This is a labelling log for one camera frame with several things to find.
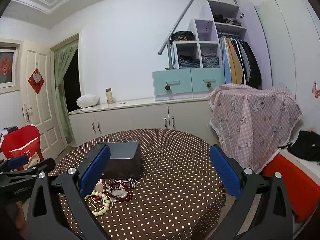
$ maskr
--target black box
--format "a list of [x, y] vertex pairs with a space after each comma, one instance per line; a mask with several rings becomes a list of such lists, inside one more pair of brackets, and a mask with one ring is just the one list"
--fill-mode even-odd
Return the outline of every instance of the black box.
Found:
[[111, 158], [103, 179], [139, 179], [141, 176], [142, 155], [139, 142], [97, 143], [107, 144], [110, 148]]

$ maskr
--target polka dot tablecloth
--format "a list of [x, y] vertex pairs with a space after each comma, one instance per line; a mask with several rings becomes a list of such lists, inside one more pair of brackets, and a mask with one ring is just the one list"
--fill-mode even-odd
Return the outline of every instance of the polka dot tablecloth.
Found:
[[[168, 129], [108, 134], [74, 149], [52, 175], [78, 166], [98, 142], [125, 141], [140, 143], [141, 179], [131, 201], [117, 202], [95, 219], [115, 240], [204, 239], [219, 219], [225, 189], [209, 160], [209, 145], [199, 137]], [[80, 233], [63, 194], [60, 201], [70, 226]]]

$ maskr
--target heart-shaped tag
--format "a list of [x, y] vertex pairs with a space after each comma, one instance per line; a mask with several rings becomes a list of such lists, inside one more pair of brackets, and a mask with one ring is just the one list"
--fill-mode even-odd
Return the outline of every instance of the heart-shaped tag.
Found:
[[41, 80], [41, 74], [40, 73], [33, 73], [33, 79], [38, 84]]

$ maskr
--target white plastic bag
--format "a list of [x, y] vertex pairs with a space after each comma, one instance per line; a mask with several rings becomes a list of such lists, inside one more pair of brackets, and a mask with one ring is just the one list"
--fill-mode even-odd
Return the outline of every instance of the white plastic bag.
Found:
[[77, 99], [77, 105], [81, 108], [95, 106], [98, 103], [99, 99], [100, 98], [98, 96], [85, 94]]

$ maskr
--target red round window sticker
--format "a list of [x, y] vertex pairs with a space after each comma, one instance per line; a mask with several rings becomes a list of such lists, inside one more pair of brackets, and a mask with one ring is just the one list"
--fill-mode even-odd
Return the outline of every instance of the red round window sticker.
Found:
[[12, 62], [9, 57], [4, 57], [0, 62], [0, 73], [3, 76], [6, 76], [10, 73], [12, 68]]

